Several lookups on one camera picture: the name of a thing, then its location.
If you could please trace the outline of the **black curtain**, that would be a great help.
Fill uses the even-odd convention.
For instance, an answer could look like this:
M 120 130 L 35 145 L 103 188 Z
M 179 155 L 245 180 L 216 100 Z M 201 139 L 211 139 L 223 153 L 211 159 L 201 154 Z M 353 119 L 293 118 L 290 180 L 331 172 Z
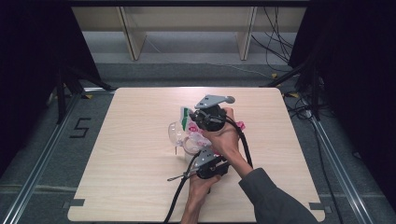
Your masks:
M 0 0 L 0 176 L 60 82 L 100 75 L 67 0 Z
M 316 46 L 330 105 L 396 210 L 396 0 L 310 0 L 290 65 Z

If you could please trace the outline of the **clear glass jar hinged lid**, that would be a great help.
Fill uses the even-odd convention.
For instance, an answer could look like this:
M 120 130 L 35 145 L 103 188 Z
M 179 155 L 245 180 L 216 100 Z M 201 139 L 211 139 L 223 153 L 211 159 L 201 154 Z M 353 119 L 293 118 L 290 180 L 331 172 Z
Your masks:
M 186 162 L 197 160 L 194 156 L 201 151 L 202 146 L 199 145 L 196 134 L 186 133 L 181 123 L 176 121 L 169 124 L 168 137 L 175 148 L 183 149 Z

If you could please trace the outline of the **person's right hand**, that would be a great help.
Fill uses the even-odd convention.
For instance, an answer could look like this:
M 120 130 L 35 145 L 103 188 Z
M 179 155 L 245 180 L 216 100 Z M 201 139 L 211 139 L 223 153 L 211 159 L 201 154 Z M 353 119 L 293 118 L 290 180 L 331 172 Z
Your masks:
M 225 107 L 225 112 L 229 120 L 225 122 L 223 128 L 215 132 L 204 131 L 203 136 L 228 161 L 243 160 L 244 158 L 239 151 L 239 135 L 235 127 L 231 124 L 231 121 L 233 121 L 233 110 L 230 107 Z

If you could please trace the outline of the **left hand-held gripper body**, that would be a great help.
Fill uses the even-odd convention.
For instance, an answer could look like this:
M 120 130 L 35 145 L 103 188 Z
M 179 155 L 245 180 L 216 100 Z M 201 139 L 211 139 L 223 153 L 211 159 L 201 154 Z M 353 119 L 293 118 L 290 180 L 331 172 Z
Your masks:
M 228 173 L 230 164 L 221 155 L 216 154 L 210 148 L 203 148 L 194 161 L 196 174 L 202 179 L 208 179 L 215 175 Z

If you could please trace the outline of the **metal floor rail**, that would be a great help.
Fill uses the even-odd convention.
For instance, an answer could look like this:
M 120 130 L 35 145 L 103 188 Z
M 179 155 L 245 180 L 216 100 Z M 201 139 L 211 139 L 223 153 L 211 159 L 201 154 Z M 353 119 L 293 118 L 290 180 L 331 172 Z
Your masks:
M 362 197 L 359 195 L 357 188 L 353 184 L 345 166 L 336 153 L 336 150 L 332 145 L 329 136 L 325 132 L 321 122 L 316 119 L 311 110 L 307 110 L 305 114 L 308 116 L 308 120 L 313 126 L 315 137 L 318 140 L 318 154 L 323 174 L 325 176 L 327 175 L 323 163 L 323 156 L 326 156 L 328 163 L 330 164 L 330 167 L 332 168 L 332 171 L 338 181 L 338 184 L 344 192 L 346 200 L 348 201 L 349 206 L 351 207 L 358 222 L 360 224 L 375 224 L 372 216 L 368 212 L 367 206 L 365 205 Z M 338 207 L 336 204 L 335 195 L 332 191 L 330 180 L 327 176 L 325 177 L 325 180 L 331 192 L 331 197 L 335 203 L 335 207 Z
M 74 94 L 71 96 L 70 101 L 66 107 L 66 112 L 64 117 L 56 124 L 51 136 L 45 145 L 40 157 L 37 159 L 34 168 L 28 175 L 27 180 L 21 186 L 18 191 L 17 197 L 14 202 L 9 207 L 5 218 L 0 222 L 0 224 L 18 224 L 21 215 L 23 214 L 27 204 L 29 203 L 35 187 L 42 176 L 47 164 L 57 147 L 61 136 L 64 132 L 65 126 L 67 125 L 70 116 L 72 115 L 78 101 L 80 99 L 80 94 Z

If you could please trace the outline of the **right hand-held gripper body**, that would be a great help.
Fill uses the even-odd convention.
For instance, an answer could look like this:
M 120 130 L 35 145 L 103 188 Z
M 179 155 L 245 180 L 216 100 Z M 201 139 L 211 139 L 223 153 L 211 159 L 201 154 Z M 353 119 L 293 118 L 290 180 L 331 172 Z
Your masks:
M 194 108 L 199 111 L 202 120 L 195 122 L 202 130 L 215 132 L 223 128 L 226 112 L 219 106 L 221 103 L 229 104 L 230 96 L 206 95 Z

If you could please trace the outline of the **person's left hand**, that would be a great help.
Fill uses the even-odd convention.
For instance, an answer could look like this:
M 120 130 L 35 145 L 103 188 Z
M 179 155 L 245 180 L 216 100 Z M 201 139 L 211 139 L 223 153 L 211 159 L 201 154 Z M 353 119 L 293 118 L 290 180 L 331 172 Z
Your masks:
M 208 179 L 202 179 L 197 175 L 192 175 L 190 177 L 190 187 L 189 187 L 189 200 L 193 202 L 202 201 L 206 194 L 209 192 L 210 188 L 218 183 L 221 179 L 220 175 L 215 175 Z

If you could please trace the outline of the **black metal stand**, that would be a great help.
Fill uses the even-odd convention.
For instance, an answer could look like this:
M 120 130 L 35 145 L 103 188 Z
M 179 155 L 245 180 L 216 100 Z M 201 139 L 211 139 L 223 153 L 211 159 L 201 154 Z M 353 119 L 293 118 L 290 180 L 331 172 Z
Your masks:
M 319 102 L 318 102 L 318 69 L 317 69 L 317 58 L 318 55 L 315 52 L 311 52 L 307 58 L 298 66 L 287 72 L 280 78 L 275 79 L 269 84 L 263 85 L 264 88 L 274 88 L 286 80 L 292 78 L 295 75 L 300 75 L 296 82 L 297 91 L 306 91 L 307 88 L 311 90 L 311 103 L 308 108 L 311 110 L 315 119 L 319 117 Z
M 56 92 L 57 92 L 57 102 L 58 102 L 58 120 L 57 123 L 60 124 L 66 116 L 66 102 L 64 94 L 64 86 L 66 86 L 72 94 L 82 94 L 83 87 L 80 84 L 80 80 L 85 79 L 92 84 L 104 89 L 105 91 L 115 91 L 116 88 L 106 84 L 99 77 L 93 77 L 84 71 L 77 69 L 72 66 L 64 66 L 59 69 L 56 75 Z

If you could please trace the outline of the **pink and white plastic bag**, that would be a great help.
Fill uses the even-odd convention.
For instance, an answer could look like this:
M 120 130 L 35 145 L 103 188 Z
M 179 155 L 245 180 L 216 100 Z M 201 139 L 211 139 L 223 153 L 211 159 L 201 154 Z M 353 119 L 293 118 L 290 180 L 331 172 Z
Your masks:
M 190 118 L 190 113 L 193 113 L 195 111 L 192 111 L 190 108 L 187 107 L 182 107 L 181 108 L 181 125 L 182 125 L 182 129 L 186 132 L 186 133 L 193 133 L 197 135 L 197 140 L 200 146 L 202 146 L 202 149 L 204 147 L 210 147 L 211 143 L 208 139 L 206 139 L 203 136 L 203 133 L 205 130 L 202 130 L 198 127 L 198 125 L 191 120 Z

